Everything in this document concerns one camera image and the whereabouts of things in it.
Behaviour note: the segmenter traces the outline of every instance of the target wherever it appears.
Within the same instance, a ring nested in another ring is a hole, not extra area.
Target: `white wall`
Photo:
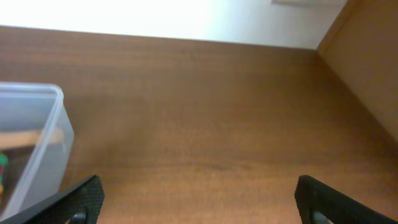
[[[315,49],[340,10],[270,0],[4,0],[0,24]]]

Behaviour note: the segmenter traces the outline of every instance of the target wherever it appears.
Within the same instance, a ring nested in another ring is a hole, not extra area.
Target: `wooden stick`
[[[34,146],[40,139],[41,134],[42,130],[0,132],[0,151]],[[63,131],[56,129],[51,136],[49,144],[63,141],[63,138]]]

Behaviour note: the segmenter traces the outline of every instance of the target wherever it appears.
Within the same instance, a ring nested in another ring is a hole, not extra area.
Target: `wooden side panel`
[[[398,1],[361,1],[345,18],[319,53],[398,140]]]

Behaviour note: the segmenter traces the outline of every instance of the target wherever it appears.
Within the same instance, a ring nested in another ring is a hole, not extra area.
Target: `green object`
[[[0,166],[5,166],[8,164],[8,158],[5,154],[0,154]]]

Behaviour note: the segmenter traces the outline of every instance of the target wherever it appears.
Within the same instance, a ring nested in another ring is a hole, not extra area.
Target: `storage box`
[[[2,220],[59,190],[74,137],[59,86],[0,82],[0,134],[15,137],[21,136],[20,133],[24,133],[25,137],[17,137],[21,139],[17,144],[24,145],[23,149],[15,146],[12,149],[1,148],[3,153],[11,156],[18,150],[30,154],[26,156],[24,168],[23,164],[12,165],[13,159],[18,160],[18,157],[9,157],[10,166],[6,166],[2,197],[9,196],[7,201],[1,202],[4,208]],[[28,146],[25,141],[33,143]],[[17,175],[18,169],[21,170],[20,177],[13,176]],[[7,181],[13,179],[14,186],[7,185]]]

